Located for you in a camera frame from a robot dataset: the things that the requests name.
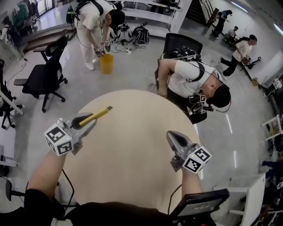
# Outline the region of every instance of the white pants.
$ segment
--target white pants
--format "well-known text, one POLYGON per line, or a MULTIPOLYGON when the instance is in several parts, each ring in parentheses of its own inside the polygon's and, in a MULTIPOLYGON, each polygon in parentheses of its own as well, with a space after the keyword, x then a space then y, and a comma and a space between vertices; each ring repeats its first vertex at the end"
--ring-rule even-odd
POLYGON ((18 50, 18 48, 13 43, 7 43, 7 46, 11 50, 11 52, 16 56, 17 60, 20 60, 23 58, 23 55, 18 50))
MULTIPOLYGON (((84 61, 86 63, 91 62, 97 57, 94 52, 94 47, 96 46, 93 46, 89 41, 88 37, 86 36, 87 27, 83 25, 83 21, 80 20, 77 23, 77 19, 75 19, 75 25, 78 25, 76 30, 80 40, 80 48, 83 54, 84 61)), ((100 28, 100 22, 98 22, 93 28, 92 36, 97 45, 102 43, 102 32, 100 28)))

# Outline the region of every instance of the person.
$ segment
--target person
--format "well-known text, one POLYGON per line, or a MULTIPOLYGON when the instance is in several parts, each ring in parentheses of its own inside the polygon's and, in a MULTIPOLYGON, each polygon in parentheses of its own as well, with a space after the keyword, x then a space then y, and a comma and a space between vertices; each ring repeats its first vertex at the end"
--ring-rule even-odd
POLYGON ((227 34, 225 34, 225 39, 228 41, 228 42, 231 42, 231 43, 235 43, 235 36, 236 36, 236 31, 238 30, 239 28, 237 26, 234 27, 234 29, 230 29, 228 31, 227 34))
POLYGON ((207 113, 190 115, 188 108, 192 108, 193 104, 189 102, 189 96, 202 91, 206 99, 211 98, 212 104, 219 108, 227 106, 231 100, 229 88, 222 83, 216 69, 204 63, 162 59, 158 68, 158 78, 158 94, 176 104, 187 115, 192 124, 205 120, 207 113), (199 78, 201 70, 205 72, 199 78))
POLYGON ((283 172, 283 157, 279 157, 277 162, 269 162, 269 161, 260 161, 260 166, 268 166, 271 167, 266 174, 265 178, 272 177, 279 172, 283 172))
POLYGON ((236 50, 232 55, 231 61, 225 60, 223 57, 220 58, 220 62, 228 66, 228 68, 222 73, 224 80, 226 80, 227 76, 234 73, 238 63, 251 52, 253 45, 257 45, 257 38, 252 34, 249 36, 248 41, 241 41, 235 45, 236 50))
POLYGON ((274 79, 272 85, 265 91, 264 97, 268 97, 273 94, 277 89, 282 87, 282 79, 274 79))
POLYGON ((11 29, 13 26, 8 16, 4 18, 4 20, 2 21, 2 24, 4 24, 5 27, 2 30, 2 35, 0 39, 5 40, 6 45, 9 47, 9 49, 15 55, 18 61, 23 59, 23 55, 18 50, 18 48, 15 46, 12 38, 8 35, 8 30, 11 29))
POLYGON ((95 70, 94 63, 97 61, 95 50, 98 45, 106 41, 109 27, 115 31, 126 19, 121 11, 121 5, 117 9, 113 3, 105 0, 95 0, 95 2, 103 9, 102 15, 96 6, 89 2, 80 9, 79 20, 74 21, 83 58, 90 71, 95 70))
POLYGON ((217 23, 215 29, 212 30, 213 36, 215 36, 216 38, 219 38, 218 36, 223 31, 225 21, 229 22, 229 20, 227 20, 227 16, 232 15, 232 13, 233 12, 231 10, 226 10, 226 11, 219 12, 217 14, 218 23, 217 23))
MULTIPOLYGON (((66 155, 49 151, 33 173, 25 193, 24 211, 29 226, 84 226, 84 225, 172 225, 171 217, 157 209, 137 207, 126 203, 86 203, 59 217, 54 199, 55 188, 62 172, 66 155)), ((182 196, 203 192, 198 174, 182 168, 182 196)), ((199 225, 214 225, 207 214, 199 225)))

